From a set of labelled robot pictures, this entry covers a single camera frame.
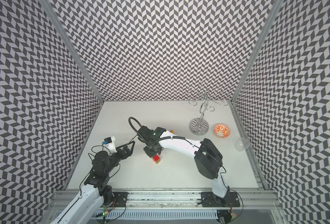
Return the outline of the red lego brick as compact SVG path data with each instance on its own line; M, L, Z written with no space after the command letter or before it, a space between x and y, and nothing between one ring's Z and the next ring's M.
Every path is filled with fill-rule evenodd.
M152 157L152 159L156 164L160 162L160 157L158 155L155 155L154 157Z

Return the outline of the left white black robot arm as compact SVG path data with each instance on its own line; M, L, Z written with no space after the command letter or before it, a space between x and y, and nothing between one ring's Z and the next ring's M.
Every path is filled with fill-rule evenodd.
M80 191L52 221L53 224L86 224L102 206L126 208L128 193L113 193L108 185L110 172L133 153L135 141L116 147L112 154L96 153L89 174L80 184Z

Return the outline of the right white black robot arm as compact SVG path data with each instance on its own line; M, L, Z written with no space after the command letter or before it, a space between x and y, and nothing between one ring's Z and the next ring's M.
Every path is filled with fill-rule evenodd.
M222 176L226 173L222 162L223 156L211 140L190 140L161 127L151 130L141 125L134 117L129 117L128 122L138 139L145 144L144 152L148 157L155 158L164 149L187 155L194 160L198 172L211 180L214 196L220 199L227 196L229 187Z

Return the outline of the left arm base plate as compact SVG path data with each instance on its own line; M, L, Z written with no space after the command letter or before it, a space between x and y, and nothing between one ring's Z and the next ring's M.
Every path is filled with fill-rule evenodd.
M108 192L102 196L98 196L102 202L103 207L117 208L117 207L125 207L126 202L128 200L128 192Z

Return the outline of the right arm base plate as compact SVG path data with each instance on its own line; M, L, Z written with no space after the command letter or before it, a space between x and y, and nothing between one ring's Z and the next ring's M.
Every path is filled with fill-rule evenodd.
M213 192L201 192L201 201L198 205L203 207L240 207L239 196L228 191L224 198L216 196Z

